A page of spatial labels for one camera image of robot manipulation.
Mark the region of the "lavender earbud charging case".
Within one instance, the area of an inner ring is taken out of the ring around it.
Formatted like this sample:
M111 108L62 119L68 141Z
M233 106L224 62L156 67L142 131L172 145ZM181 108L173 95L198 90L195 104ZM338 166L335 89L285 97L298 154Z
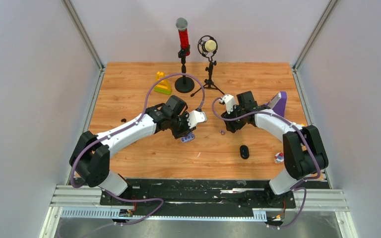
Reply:
M195 139L195 135L191 132L186 136L181 137L182 143L187 143Z

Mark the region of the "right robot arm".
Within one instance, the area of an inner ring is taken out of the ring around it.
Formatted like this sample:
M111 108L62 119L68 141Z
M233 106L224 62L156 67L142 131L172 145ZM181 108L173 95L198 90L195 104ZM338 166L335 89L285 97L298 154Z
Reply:
M284 169L269 181L264 192L264 202L276 207L283 194L295 189L309 179L317 179L329 165L319 129L303 126L285 119L268 105L259 105L251 91L237 96L226 94L216 99L226 107L219 115L229 132L236 132L246 124L263 129L275 136L283 145Z

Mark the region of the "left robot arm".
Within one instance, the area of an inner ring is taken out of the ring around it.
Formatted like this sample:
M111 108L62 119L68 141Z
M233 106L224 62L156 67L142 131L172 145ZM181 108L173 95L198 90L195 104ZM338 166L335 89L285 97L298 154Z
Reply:
M177 96L166 103L149 107L137 118L99 134L81 134L69 160L71 173L78 174L89 187L100 187L111 194L120 205L128 204L132 191L126 180L110 170L110 159L134 142L170 130L178 139L195 129L197 111L187 112L187 104Z

